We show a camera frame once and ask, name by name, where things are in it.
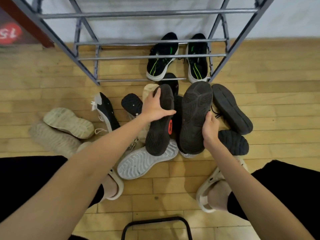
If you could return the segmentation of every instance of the metal shoe rack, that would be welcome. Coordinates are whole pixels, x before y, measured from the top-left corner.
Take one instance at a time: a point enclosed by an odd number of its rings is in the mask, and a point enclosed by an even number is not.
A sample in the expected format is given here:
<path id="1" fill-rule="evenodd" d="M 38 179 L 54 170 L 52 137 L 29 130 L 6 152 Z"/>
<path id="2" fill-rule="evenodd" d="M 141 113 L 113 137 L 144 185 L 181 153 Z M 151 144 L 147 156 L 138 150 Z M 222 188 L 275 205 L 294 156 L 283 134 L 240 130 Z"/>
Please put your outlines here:
<path id="1" fill-rule="evenodd" d="M 221 71 L 223 66 L 230 59 L 232 54 L 236 51 L 242 41 L 246 38 L 255 24 L 259 21 L 264 12 L 268 9 L 274 0 L 252 0 L 255 2 L 255 8 L 227 8 L 230 0 L 223 0 L 220 9 L 204 9 L 204 10 L 167 10 L 167 11 L 130 11 L 130 12 L 97 12 L 97 13 L 84 13 L 81 11 L 76 0 L 69 0 L 73 6 L 75 13 L 63 13 L 63 14 L 42 14 L 42 1 L 33 0 L 32 6 L 30 6 L 25 0 L 12 0 L 46 35 L 60 48 L 63 52 L 70 57 L 71 60 L 97 85 L 100 82 L 131 82 L 131 81 L 149 81 L 148 79 L 130 79 L 130 80 L 99 80 L 98 78 L 98 61 L 99 60 L 124 60 L 124 59 L 149 59 L 149 58 L 189 58 L 189 57 L 209 57 L 210 60 L 210 77 L 208 82 L 211 82 L 216 75 Z M 234 43 L 230 45 L 229 31 L 227 25 L 226 14 L 235 13 L 252 13 L 252 17 L 245 25 L 239 36 Z M 89 18 L 127 18 L 127 17 L 159 17 L 159 16 L 185 16 L 185 15 L 207 15 L 217 14 L 210 34 L 205 40 L 145 40 L 145 41 L 131 41 L 131 42 L 100 42 L 94 31 L 90 27 L 87 19 Z M 59 38 L 59 36 L 46 24 L 44 20 L 47 19 L 77 19 L 76 29 L 74 35 L 74 50 L 70 50 L 67 45 Z M 214 33 L 218 28 L 219 23 L 222 23 L 224 38 L 214 39 Z M 87 29 L 92 41 L 80 42 L 80 32 L 82 25 Z M 177 43 L 187 44 L 190 42 L 207 42 L 209 46 L 208 54 L 199 55 L 155 55 L 155 56 L 118 56 L 118 57 L 100 57 L 99 52 L 102 46 L 148 46 L 157 43 Z M 225 53 L 214 54 L 211 53 L 212 42 L 224 42 Z M 79 58 L 79 46 L 81 45 L 94 45 L 95 57 Z M 216 68 L 213 66 L 212 57 L 223 57 Z M 81 62 L 83 60 L 94 60 L 94 72 L 93 74 L 88 68 Z M 184 80 L 186 78 L 176 78 L 175 80 Z"/>

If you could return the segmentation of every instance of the leg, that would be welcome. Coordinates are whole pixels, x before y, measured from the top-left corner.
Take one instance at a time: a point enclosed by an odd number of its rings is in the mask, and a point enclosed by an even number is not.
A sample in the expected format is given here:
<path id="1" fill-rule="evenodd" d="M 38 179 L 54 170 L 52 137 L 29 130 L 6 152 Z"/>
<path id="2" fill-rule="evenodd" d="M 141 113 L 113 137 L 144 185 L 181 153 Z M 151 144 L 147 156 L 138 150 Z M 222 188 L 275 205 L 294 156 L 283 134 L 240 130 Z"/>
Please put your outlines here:
<path id="1" fill-rule="evenodd" d="M 0 186 L 2 195 L 6 196 L 1 201 L 6 207 L 0 213 L 0 222 L 37 193 L 66 161 L 63 156 L 1 158 Z M 105 193 L 110 197 L 115 194 L 114 191 L 117 192 L 117 184 L 112 179 L 108 180 L 108 177 L 100 185 L 90 206 L 100 202 Z M 108 188 L 108 192 L 105 192 L 104 187 L 109 185 L 111 190 Z"/>
<path id="2" fill-rule="evenodd" d="M 315 239 L 320 239 L 318 222 L 311 216 L 320 214 L 317 191 L 320 172 L 274 160 L 252 173 L 252 176 L 270 190 Z M 232 192 L 228 197 L 227 210 L 247 220 Z"/>

